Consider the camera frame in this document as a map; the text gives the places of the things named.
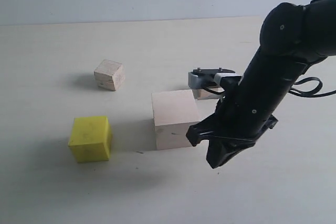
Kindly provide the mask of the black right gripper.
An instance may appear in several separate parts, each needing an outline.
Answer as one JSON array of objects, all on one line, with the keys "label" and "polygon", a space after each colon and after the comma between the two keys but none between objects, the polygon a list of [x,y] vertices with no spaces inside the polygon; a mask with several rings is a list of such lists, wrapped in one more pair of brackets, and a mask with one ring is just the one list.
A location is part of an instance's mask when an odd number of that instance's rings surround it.
[{"label": "black right gripper", "polygon": [[225,96],[215,112],[186,132],[193,147],[208,140],[206,160],[212,169],[253,147],[268,122],[277,122],[272,116],[278,106],[277,81],[221,81],[220,86]]}]

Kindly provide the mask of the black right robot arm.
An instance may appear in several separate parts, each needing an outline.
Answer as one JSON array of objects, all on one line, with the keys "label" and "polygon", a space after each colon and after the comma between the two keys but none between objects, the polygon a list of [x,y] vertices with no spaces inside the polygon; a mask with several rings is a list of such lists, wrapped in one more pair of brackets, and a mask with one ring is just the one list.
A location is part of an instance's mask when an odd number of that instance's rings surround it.
[{"label": "black right robot arm", "polygon": [[221,68],[198,68],[188,74],[192,89],[223,88],[215,112],[186,134],[193,146],[209,142],[206,159],[211,168],[253,147],[276,125],[273,112],[297,79],[335,55],[335,0],[279,4],[265,18],[259,43],[243,74]]}]

